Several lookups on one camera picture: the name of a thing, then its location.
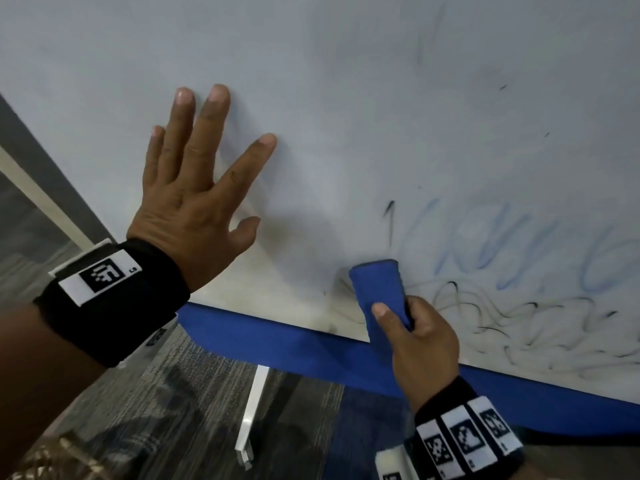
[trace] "white marker tag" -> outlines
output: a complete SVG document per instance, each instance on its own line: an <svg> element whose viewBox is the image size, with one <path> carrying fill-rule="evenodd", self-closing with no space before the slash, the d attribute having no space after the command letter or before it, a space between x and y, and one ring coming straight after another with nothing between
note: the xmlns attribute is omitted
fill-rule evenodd
<svg viewBox="0 0 640 480"><path fill-rule="evenodd" d="M471 471L482 470L498 461L464 406L444 413L442 421L449 428Z"/></svg>
<svg viewBox="0 0 640 480"><path fill-rule="evenodd" d="M442 435L442 431L435 419L421 424L416 430L442 480L450 480L465 475L465 471L456 460L456 457L453 456L451 447Z"/></svg>
<svg viewBox="0 0 640 480"><path fill-rule="evenodd" d="M58 284L77 306L116 286L142 267L124 249L72 274Z"/></svg>
<svg viewBox="0 0 640 480"><path fill-rule="evenodd" d="M480 421L489 430L489 434L493 437L504 455L522 448L522 443L514 432L509 428L507 422L495 410L491 401L487 396L476 397L468 402L469 407L478 415Z"/></svg>

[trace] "person's left hand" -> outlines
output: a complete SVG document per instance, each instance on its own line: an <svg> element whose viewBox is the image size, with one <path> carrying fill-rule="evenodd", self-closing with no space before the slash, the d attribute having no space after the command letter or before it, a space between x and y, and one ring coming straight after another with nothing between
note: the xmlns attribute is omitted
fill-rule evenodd
<svg viewBox="0 0 640 480"><path fill-rule="evenodd" d="M193 92L178 89L166 130L153 129L142 205L127 231L127 238L147 241L171 257L191 292L255 241L260 218L248 217L231 232L229 224L277 144L274 135L261 136L214 184L214 156L230 103L228 88L213 86L194 125Z"/></svg>

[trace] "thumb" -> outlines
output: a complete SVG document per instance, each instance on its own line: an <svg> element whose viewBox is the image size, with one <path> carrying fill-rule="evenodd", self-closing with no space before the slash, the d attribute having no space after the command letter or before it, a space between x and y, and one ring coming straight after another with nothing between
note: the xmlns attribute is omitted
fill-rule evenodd
<svg viewBox="0 0 640 480"><path fill-rule="evenodd" d="M242 219L238 227L229 233L231 245L238 255L244 253L255 242L259 224L260 217L247 217L246 219Z"/></svg>
<svg viewBox="0 0 640 480"><path fill-rule="evenodd" d="M374 303L371 312L395 350L409 336L409 331L402 325L400 318L384 303Z"/></svg>

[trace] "fingernail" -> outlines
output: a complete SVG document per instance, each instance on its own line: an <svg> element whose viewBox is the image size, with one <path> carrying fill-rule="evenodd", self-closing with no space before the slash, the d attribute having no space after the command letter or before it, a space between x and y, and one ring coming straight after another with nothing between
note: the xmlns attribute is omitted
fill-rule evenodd
<svg viewBox="0 0 640 480"><path fill-rule="evenodd" d="M220 102L222 101L222 99L226 97L226 95L227 95L227 92L224 90L224 87L221 86L220 84L215 84L211 88L211 91L209 92L207 99L212 102Z"/></svg>
<svg viewBox="0 0 640 480"><path fill-rule="evenodd" d="M376 320L380 320L380 317L389 311L389 307L384 303L374 303L371 307L371 311Z"/></svg>
<svg viewBox="0 0 640 480"><path fill-rule="evenodd" d="M276 146L277 138L276 135L267 133L260 136L260 139L258 141L265 146Z"/></svg>
<svg viewBox="0 0 640 480"><path fill-rule="evenodd" d="M192 97L193 97L193 94L190 90L188 90L187 88L179 88L175 92L175 103L187 104L188 102L191 102Z"/></svg>

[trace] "floor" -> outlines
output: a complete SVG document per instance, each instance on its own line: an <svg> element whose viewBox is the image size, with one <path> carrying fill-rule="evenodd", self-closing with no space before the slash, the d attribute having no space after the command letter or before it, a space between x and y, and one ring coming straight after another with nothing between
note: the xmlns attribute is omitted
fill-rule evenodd
<svg viewBox="0 0 640 480"><path fill-rule="evenodd" d="M77 248L0 173L0 312L34 298ZM245 472L233 450L254 365L213 356L179 327L144 371L110 370L58 425L126 479L373 479L373 455L398 444L404 403L274 371ZM527 447L551 476L637 478L640 449Z"/></svg>

